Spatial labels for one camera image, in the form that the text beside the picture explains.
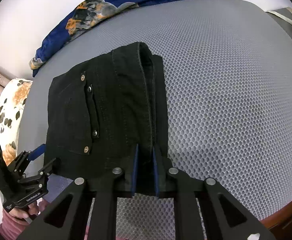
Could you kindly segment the person's left hand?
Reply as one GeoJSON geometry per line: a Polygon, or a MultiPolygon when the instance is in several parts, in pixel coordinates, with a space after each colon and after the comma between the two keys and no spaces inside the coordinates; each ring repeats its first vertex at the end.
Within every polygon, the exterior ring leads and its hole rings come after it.
{"type": "Polygon", "coordinates": [[[49,205],[49,202],[42,198],[40,201],[34,202],[29,205],[26,209],[13,208],[9,213],[9,218],[21,225],[28,225],[28,219],[31,216],[38,216],[43,212],[46,207],[49,205]]]}

